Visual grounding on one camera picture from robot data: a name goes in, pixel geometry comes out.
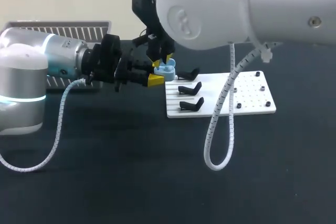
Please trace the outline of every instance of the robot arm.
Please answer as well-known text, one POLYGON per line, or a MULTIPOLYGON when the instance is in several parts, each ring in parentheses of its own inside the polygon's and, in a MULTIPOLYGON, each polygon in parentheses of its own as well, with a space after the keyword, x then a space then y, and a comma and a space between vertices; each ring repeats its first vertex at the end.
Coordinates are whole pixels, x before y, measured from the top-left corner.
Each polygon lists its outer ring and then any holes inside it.
POLYGON ((336 44, 334 0, 156 0, 167 34, 191 49, 230 42, 336 44))

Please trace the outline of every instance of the black clip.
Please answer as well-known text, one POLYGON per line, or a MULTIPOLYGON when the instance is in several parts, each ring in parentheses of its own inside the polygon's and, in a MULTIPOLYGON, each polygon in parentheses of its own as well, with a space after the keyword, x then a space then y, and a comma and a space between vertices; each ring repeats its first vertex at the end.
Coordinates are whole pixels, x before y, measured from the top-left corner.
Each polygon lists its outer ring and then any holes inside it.
POLYGON ((204 98, 201 97, 196 104, 188 103, 188 102, 180 102, 181 110, 191 110, 191 111, 199 111, 204 103, 204 98))
POLYGON ((185 79, 185 80, 188 80, 188 81, 193 81, 193 80, 196 79, 196 77, 198 76, 199 73, 200 73, 200 68, 195 68, 190 73, 184 72, 184 71, 177 72, 177 77, 178 77, 178 79, 181 78, 181 79, 185 79))
POLYGON ((187 87, 184 87, 184 86, 179 86, 178 90, 179 90, 180 94, 197 95, 197 93, 199 92, 201 87, 202 87, 202 83, 199 82, 193 89, 187 88, 187 87))

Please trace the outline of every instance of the black tabletop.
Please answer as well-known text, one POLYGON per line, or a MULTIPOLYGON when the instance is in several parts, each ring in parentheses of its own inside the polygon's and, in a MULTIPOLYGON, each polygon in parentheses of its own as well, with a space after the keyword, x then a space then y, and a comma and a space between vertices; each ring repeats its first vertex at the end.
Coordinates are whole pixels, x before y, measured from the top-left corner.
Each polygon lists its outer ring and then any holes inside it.
MULTIPOLYGON (((237 57, 249 50, 237 47, 237 57)), ((178 47, 175 59, 177 69, 229 70, 228 48, 178 47)), ((0 166, 0 223, 335 223, 335 69, 335 49, 306 45, 246 69, 265 72, 277 112, 235 117, 234 153, 220 172, 203 161, 209 118, 168 119, 164 87, 71 93, 51 162, 28 174, 0 166)), ((5 159, 30 167, 47 156, 60 97, 47 95, 40 131, 0 138, 5 159)), ((214 162, 227 134, 221 118, 214 162)))

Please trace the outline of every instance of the white board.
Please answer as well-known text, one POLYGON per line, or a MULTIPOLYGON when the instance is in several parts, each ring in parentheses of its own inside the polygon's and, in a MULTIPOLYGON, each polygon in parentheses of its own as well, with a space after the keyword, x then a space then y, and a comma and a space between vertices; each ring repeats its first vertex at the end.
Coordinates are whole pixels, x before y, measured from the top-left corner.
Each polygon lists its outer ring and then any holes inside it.
MULTIPOLYGON (((174 81, 166 82, 166 106, 168 118, 200 118, 211 116, 218 100, 218 96, 225 84, 229 73, 199 74, 194 81, 178 80, 177 76, 174 81), (196 96, 179 94, 179 86, 194 88, 198 82, 202 82, 202 87, 196 96), (197 103, 203 97, 204 104, 197 112, 181 111, 180 102, 197 103)), ((234 114, 251 115, 251 114, 271 114, 275 113, 271 92, 266 82, 265 75, 260 71, 260 76, 256 72, 242 72, 235 81, 237 92, 234 94, 234 114)), ((229 113, 229 95, 225 99, 221 115, 229 113)))

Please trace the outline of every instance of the robot logo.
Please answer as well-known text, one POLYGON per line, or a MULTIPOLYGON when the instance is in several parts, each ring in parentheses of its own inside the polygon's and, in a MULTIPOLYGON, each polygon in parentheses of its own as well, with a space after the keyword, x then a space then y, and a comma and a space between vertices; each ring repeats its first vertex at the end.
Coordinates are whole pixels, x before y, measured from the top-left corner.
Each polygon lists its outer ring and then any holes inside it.
POLYGON ((168 23, 172 32, 183 39, 195 39, 201 33, 201 23, 189 16, 181 6, 174 6, 168 12, 168 23))

